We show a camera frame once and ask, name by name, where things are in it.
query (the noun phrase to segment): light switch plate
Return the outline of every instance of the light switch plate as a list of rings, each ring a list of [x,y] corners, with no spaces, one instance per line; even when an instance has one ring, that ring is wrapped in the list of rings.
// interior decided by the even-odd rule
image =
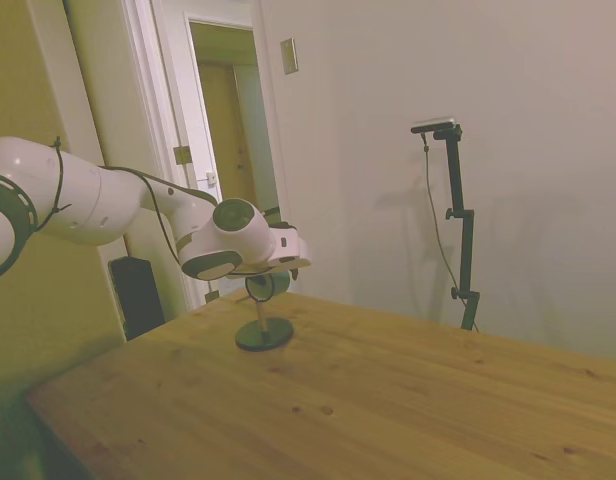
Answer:
[[[281,58],[284,62],[284,73],[286,75],[299,71],[294,38],[289,38],[281,42]]]

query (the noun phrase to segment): small stand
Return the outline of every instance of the small stand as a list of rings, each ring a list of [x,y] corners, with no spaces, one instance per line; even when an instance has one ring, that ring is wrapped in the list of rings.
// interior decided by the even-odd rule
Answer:
[[[464,318],[461,328],[472,330],[475,324],[475,314],[479,304],[479,292],[470,290],[472,274],[472,238],[475,224],[475,211],[464,208],[464,194],[461,187],[461,169],[459,167],[459,141],[461,140],[461,126],[437,130],[433,133],[435,140],[446,141],[448,154],[448,172],[450,174],[450,191],[452,194],[452,208],[446,211],[446,220],[461,218],[463,228],[461,233],[461,266],[459,270],[459,290],[453,287],[450,291],[452,298],[461,298],[466,301]]]
[[[255,300],[257,320],[247,323],[235,335],[237,346],[249,352],[264,352],[281,347],[293,335],[292,323],[285,318],[267,318],[263,313],[262,301]]]

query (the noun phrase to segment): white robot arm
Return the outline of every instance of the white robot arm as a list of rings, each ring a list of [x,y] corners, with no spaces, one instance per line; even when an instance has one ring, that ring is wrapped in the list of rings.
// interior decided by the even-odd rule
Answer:
[[[126,232],[140,208],[166,216],[173,255],[193,278],[240,278],[311,263],[294,227],[268,226],[244,200],[217,205],[205,192],[135,170],[97,167],[58,148],[0,138],[0,276],[40,227],[75,243],[105,245]]]

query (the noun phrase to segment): wooden door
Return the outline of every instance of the wooden door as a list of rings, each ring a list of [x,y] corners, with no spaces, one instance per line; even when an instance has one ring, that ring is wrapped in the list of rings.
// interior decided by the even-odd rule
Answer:
[[[231,65],[199,64],[212,148],[223,199],[243,198],[258,207]]]

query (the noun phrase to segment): black cable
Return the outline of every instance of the black cable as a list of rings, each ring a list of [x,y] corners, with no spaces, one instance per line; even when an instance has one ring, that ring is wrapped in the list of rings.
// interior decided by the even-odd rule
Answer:
[[[428,160],[428,152],[430,151],[430,147],[428,146],[428,141],[426,140],[426,134],[422,133],[421,138],[424,141],[424,153],[426,154],[426,188],[428,190],[428,200],[430,201],[430,209],[432,210],[432,219],[435,222],[435,234],[437,235],[437,245],[439,245],[439,251],[441,252],[441,258],[444,260],[444,264],[446,265],[446,269],[450,274],[450,278],[452,278],[452,283],[455,286],[455,289],[459,291],[459,286],[457,285],[457,279],[455,278],[455,274],[452,272],[452,268],[450,268],[450,264],[448,263],[448,259],[446,258],[446,252],[444,252],[444,247],[441,244],[441,236],[439,235],[439,222],[437,221],[437,211],[435,210],[435,202],[432,199],[432,193],[430,191],[430,173],[429,173],[429,160]],[[459,298],[461,303],[464,304],[464,308],[466,308],[466,301],[463,298]],[[477,323],[473,321],[473,326],[477,333],[479,333],[479,327]]]
[[[55,201],[53,202],[52,209],[44,221],[41,222],[41,225],[37,227],[37,232],[46,226],[55,213],[59,213],[72,205],[72,203],[69,203],[68,205],[59,208],[59,197],[61,196],[61,188],[64,185],[64,159],[61,156],[61,139],[57,137],[55,143],[53,143],[51,147],[53,147],[57,152],[57,159],[59,160],[59,181],[57,182],[57,191],[55,192]]]
[[[177,263],[179,263],[179,257],[175,253],[175,249],[172,248],[172,244],[170,243],[170,238],[168,238],[168,232],[166,231],[166,226],[164,225],[164,221],[161,218],[161,212],[159,211],[159,204],[157,203],[157,197],[155,196],[155,191],[152,189],[152,185],[148,181],[146,177],[144,177],[140,172],[136,170],[132,170],[131,168],[124,167],[101,167],[104,170],[116,170],[121,172],[132,173],[136,177],[140,178],[148,187],[148,192],[150,192],[150,197],[152,198],[152,203],[155,206],[155,213],[157,214],[157,220],[159,220],[159,226],[161,227],[161,233],[164,234],[164,238],[166,239],[166,243],[168,244],[168,250],[172,254],[172,257],[175,259]]]

